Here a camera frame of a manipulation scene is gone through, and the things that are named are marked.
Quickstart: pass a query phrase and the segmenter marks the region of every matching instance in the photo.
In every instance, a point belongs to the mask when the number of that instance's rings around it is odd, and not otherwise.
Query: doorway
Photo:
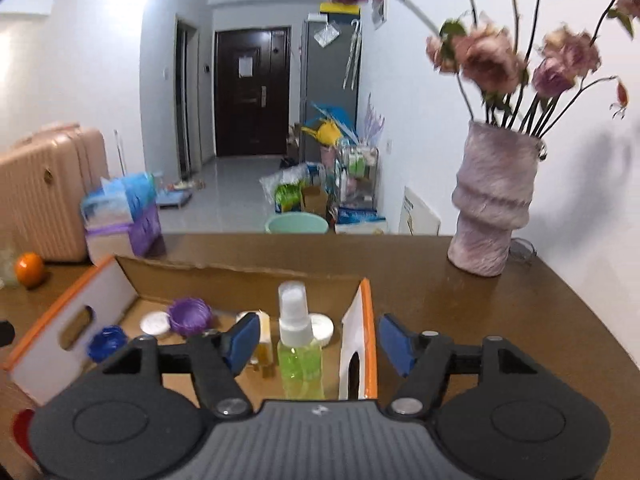
[[[216,153],[285,155],[290,27],[216,33]]]
[[[180,178],[202,168],[198,113],[198,30],[177,20],[175,35],[175,119]]]

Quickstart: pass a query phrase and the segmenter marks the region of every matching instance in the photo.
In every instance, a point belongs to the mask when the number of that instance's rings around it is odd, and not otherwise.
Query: purple bottle cap
[[[211,325],[211,308],[199,298],[176,300],[167,313],[171,330],[185,337],[204,332]]]

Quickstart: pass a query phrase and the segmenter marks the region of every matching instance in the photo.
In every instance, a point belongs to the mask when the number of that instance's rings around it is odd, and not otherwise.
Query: green liquid
[[[278,362],[286,399],[324,400],[320,343],[291,348],[279,341]]]

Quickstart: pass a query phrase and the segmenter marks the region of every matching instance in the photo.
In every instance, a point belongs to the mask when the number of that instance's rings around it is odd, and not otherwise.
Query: white wall
[[[45,18],[0,18],[0,151],[40,126],[39,75]]]
[[[468,8],[467,0],[415,1],[436,23]],[[513,30],[510,0],[477,1],[492,20]],[[543,0],[539,31],[558,28],[561,22],[575,31],[593,31],[609,2]],[[525,47],[533,3],[520,0]],[[364,23],[360,102],[371,92],[372,103],[386,117],[380,209],[396,226],[403,186],[409,184],[442,218],[442,234],[452,234],[458,212],[450,194],[468,121],[455,79],[433,72],[424,54],[430,33],[397,0],[389,0],[388,22],[380,30],[369,19]],[[603,84],[585,94],[545,136],[549,156],[536,179],[530,225],[518,235],[533,241],[542,258],[640,362],[640,41],[631,43],[613,22],[605,22],[601,34],[604,65],[598,76],[623,77],[631,95],[626,118],[611,119],[616,86]],[[536,44],[541,42],[539,34]],[[538,63],[534,57],[532,68]],[[478,92],[471,85],[468,92],[480,116]],[[362,120],[366,107],[360,110]],[[388,139],[390,155],[385,153]]]
[[[166,182],[179,179],[175,133],[176,19],[200,31],[200,139],[203,160],[214,154],[210,64],[211,9],[207,0],[148,0],[140,44],[140,112],[147,171],[162,171]]]
[[[291,59],[289,78],[289,123],[300,118],[300,47],[302,22],[310,12],[318,12],[320,0],[291,3],[256,3],[217,7],[213,10],[213,30],[238,28],[291,27]]]
[[[15,20],[8,40],[10,76],[1,87],[9,101],[0,144],[7,147],[46,123],[78,121],[103,133],[111,174],[120,174],[114,130],[127,169],[143,171],[139,65],[145,4],[55,0],[43,21]]]

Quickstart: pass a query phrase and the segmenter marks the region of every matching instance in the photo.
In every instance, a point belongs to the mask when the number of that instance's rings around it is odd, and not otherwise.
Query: pink suitcase
[[[53,262],[87,256],[80,202],[108,178],[104,139],[78,124],[46,126],[0,155],[4,216],[30,250]]]

